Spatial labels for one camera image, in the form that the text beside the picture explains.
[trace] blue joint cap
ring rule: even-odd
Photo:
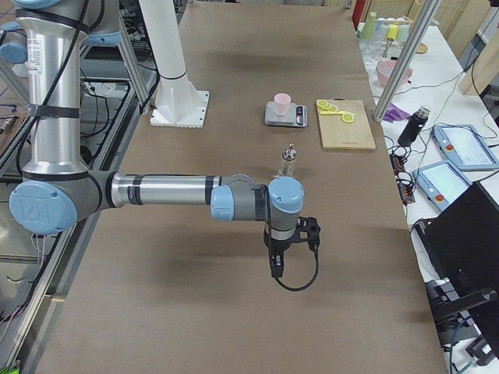
[[[219,185],[211,192],[211,216],[221,221],[234,218],[234,196],[228,185]]]
[[[22,30],[21,26],[16,21],[6,22],[2,25],[2,29],[5,31],[17,31]]]
[[[47,182],[23,182],[9,199],[12,215],[28,231],[53,235],[72,227],[78,213],[71,199]]]
[[[0,45],[0,57],[11,64],[23,64],[28,60],[28,49],[25,45],[5,43]]]
[[[270,185],[268,192],[271,204],[283,213],[295,214],[303,208],[305,192],[300,182],[291,177],[277,177]]]
[[[12,0],[12,2],[21,8],[26,9],[45,9],[57,5],[62,0]]]
[[[89,34],[83,44],[91,47],[115,47],[120,40],[121,33],[119,31],[109,34]]]

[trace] white table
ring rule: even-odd
[[[455,78],[462,72],[462,67],[459,65],[447,42],[436,26],[430,26],[423,38],[423,43],[429,47],[428,52],[424,55],[416,55],[414,57],[410,65],[414,70],[411,83],[402,85],[397,92],[406,91],[409,88],[416,86],[435,86]],[[371,90],[373,92],[374,100],[377,102],[377,98],[383,92],[383,87],[377,81],[377,62],[369,56],[368,51],[363,53]],[[423,130],[421,133],[421,138],[423,138],[424,142],[426,142],[430,136],[431,131],[429,129],[439,122],[452,125],[472,124],[476,127],[479,134],[483,136],[493,136],[494,134],[492,131],[483,124],[483,119],[485,123],[499,133],[497,126],[490,115],[483,118],[488,110],[485,108],[485,105],[483,105],[480,98],[478,96],[464,96],[461,94],[458,83],[463,76],[464,74],[439,87],[419,88],[417,90],[400,93],[394,97],[392,103],[409,114],[415,112],[421,105],[429,105],[431,107],[432,111],[424,129],[427,131]],[[397,143],[397,138],[404,129],[406,122],[407,121],[389,123],[382,121],[381,125],[383,126],[384,134]],[[424,150],[424,144],[421,138],[418,137],[417,141],[412,144],[413,150]],[[499,137],[486,140],[486,142],[489,145],[497,144],[499,143]],[[387,147],[392,146],[389,139],[387,139],[386,143]],[[492,150],[496,156],[499,156],[499,147],[493,148]],[[428,143],[428,150],[426,151],[422,162],[421,156],[422,155],[419,153],[412,153],[408,162],[405,164],[405,169],[407,171],[412,171],[418,167],[444,160],[444,155],[439,151],[433,140]],[[465,174],[471,181],[475,181],[490,173],[490,171],[474,171],[466,172]],[[487,188],[492,197],[494,197],[496,201],[499,201],[499,175],[487,179],[483,182],[483,185]],[[407,223],[410,227],[420,218],[432,218],[438,216],[440,213],[419,188],[416,188],[414,196],[416,202],[410,204],[407,210]],[[415,231],[412,233],[412,242],[418,256],[419,268],[421,269],[421,274],[423,275],[425,282],[432,279],[438,280],[437,273]],[[465,348],[471,344],[471,342],[472,339],[463,340],[460,344],[455,346],[452,361],[458,368],[464,367],[466,363],[469,362],[470,357],[466,353]],[[448,362],[448,354],[445,354],[445,359]],[[469,374],[497,374],[499,372],[499,360],[493,360],[486,367],[473,366],[466,372]]]

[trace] black monitor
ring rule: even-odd
[[[473,183],[424,232],[435,270],[463,297],[483,288],[499,292],[499,206]],[[499,357],[499,301],[469,309],[492,352]]]

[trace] black thermos bottle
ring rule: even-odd
[[[405,125],[404,131],[398,137],[398,144],[401,146],[410,146],[414,140],[416,140],[419,132],[428,121],[428,114],[430,113],[430,107],[422,105],[420,109],[411,117]]]

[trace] power strip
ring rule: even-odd
[[[395,175],[398,175],[398,173],[401,172],[405,172],[404,158],[402,156],[397,156],[396,154],[392,153],[390,155],[390,162]]]
[[[406,181],[401,180],[398,177],[399,173],[408,174],[407,171],[405,171],[404,157],[391,153],[390,163],[391,167],[393,168],[393,173],[397,178],[398,194],[400,195],[400,200],[402,201],[402,204],[407,205],[415,203],[416,200],[414,199],[414,194],[413,194],[414,187],[408,185]]]
[[[401,180],[397,180],[397,188],[402,204],[407,205],[416,202],[416,200],[414,199],[414,194],[412,193],[413,187],[406,185]]]

